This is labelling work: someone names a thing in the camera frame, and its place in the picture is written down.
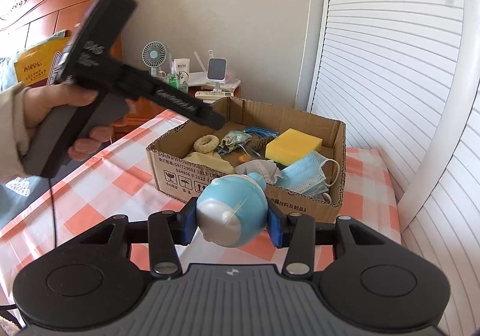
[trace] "pillow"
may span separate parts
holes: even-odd
[[[64,38],[67,30],[61,30],[52,36],[45,38],[34,45],[30,45],[23,50],[20,50],[13,54],[11,57],[0,58],[0,92],[10,88],[17,83],[17,76],[15,74],[14,63],[17,62],[18,56],[23,52],[32,49],[32,47],[41,45],[42,43],[49,42],[54,39]]]

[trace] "blue string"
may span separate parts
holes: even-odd
[[[264,129],[262,127],[256,127],[256,126],[247,126],[244,130],[244,133],[247,134],[256,134],[260,138],[265,138],[265,137],[278,137],[278,133],[276,131]]]
[[[244,145],[241,145],[241,144],[238,144],[238,146],[240,146],[240,147],[243,149],[243,151],[244,151],[246,154],[248,154],[249,156],[250,156],[250,153],[247,152],[247,149],[248,149],[248,150],[251,150],[251,151],[252,151],[253,153],[255,153],[258,157],[261,157],[261,156],[262,156],[259,152],[257,152],[256,150],[252,149],[252,148],[249,147],[249,146],[244,146]]]

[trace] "white remote control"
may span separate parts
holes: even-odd
[[[215,90],[195,92],[195,97],[202,100],[218,100],[224,98],[225,96],[233,96],[233,93]]]

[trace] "beige ring toy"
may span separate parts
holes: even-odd
[[[205,135],[195,141],[194,150],[199,153],[210,153],[215,150],[220,141],[214,135]]]

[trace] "handheld controller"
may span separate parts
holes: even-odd
[[[96,0],[86,13],[63,50],[55,83],[95,89],[98,97],[85,107],[60,106],[50,112],[22,158],[25,173],[55,177],[77,138],[87,138],[92,127],[108,126],[129,112],[126,98],[144,97],[200,125],[223,126],[225,119],[209,105],[110,56],[135,7],[134,0]]]

